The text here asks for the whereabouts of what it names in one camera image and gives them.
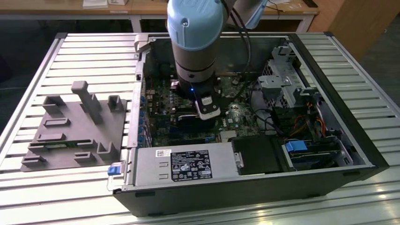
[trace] blue latch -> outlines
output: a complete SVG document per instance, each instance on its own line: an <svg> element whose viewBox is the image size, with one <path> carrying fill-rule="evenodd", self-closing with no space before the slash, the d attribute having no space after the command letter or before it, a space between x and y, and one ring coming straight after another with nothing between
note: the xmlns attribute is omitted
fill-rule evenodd
<svg viewBox="0 0 400 225"><path fill-rule="evenodd" d="M108 167L107 174L110 176L120 175L120 165Z"/></svg>
<svg viewBox="0 0 400 225"><path fill-rule="evenodd" d="M287 146L288 151L306 151L306 150L308 150L304 141L290 141L288 143L286 143L286 146Z"/></svg>

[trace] paper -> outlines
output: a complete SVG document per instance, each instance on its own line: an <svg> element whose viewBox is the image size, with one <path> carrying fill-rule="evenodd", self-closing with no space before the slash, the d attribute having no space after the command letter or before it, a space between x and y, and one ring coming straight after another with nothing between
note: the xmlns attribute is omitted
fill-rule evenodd
<svg viewBox="0 0 400 225"><path fill-rule="evenodd" d="M107 0L83 0L83 8L108 8Z"/></svg>

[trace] barcode sticker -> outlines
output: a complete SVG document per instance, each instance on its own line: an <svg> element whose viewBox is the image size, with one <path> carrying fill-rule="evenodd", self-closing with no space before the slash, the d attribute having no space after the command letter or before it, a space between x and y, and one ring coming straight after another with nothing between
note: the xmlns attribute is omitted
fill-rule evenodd
<svg viewBox="0 0 400 225"><path fill-rule="evenodd" d="M171 156L171 149L156 150L156 157Z"/></svg>
<svg viewBox="0 0 400 225"><path fill-rule="evenodd" d="M128 13L128 11L124 11L124 10L112 10L112 11L110 11L110 13Z"/></svg>

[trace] wooden table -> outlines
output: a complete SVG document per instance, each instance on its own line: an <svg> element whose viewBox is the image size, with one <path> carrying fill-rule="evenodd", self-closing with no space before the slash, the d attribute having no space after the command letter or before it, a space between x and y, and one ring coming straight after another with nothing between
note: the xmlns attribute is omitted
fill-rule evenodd
<svg viewBox="0 0 400 225"><path fill-rule="evenodd" d="M83 9L83 0L2 0L0 19L4 20L131 20L134 32L142 32L140 20L166 19L166 0L130 0L127 5ZM303 0L278 5L280 13L267 8L263 20L300 20L298 31L306 32L319 8L310 8Z"/></svg>
<svg viewBox="0 0 400 225"><path fill-rule="evenodd" d="M3 20L131 20L134 0L124 6L84 9L83 0L2 0Z"/></svg>
<svg viewBox="0 0 400 225"><path fill-rule="evenodd" d="M266 8L262 20L300 20L298 32L307 32L315 15L320 13L319 8L308 7L303 0L291 0L290 3L279 4L280 13L272 8ZM132 20L134 31L142 32L140 20L167 18L167 1L134 0L131 13L136 15Z"/></svg>

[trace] motherboard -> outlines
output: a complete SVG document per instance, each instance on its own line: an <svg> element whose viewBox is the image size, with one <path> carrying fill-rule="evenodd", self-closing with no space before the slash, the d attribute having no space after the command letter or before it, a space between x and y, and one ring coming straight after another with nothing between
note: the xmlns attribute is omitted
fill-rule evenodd
<svg viewBox="0 0 400 225"><path fill-rule="evenodd" d="M234 97L243 85L238 76L222 76L219 81L223 97ZM211 120L202 120L194 101L171 91L171 80L150 80L147 100L154 147L228 142L230 138L260 133L246 93Z"/></svg>

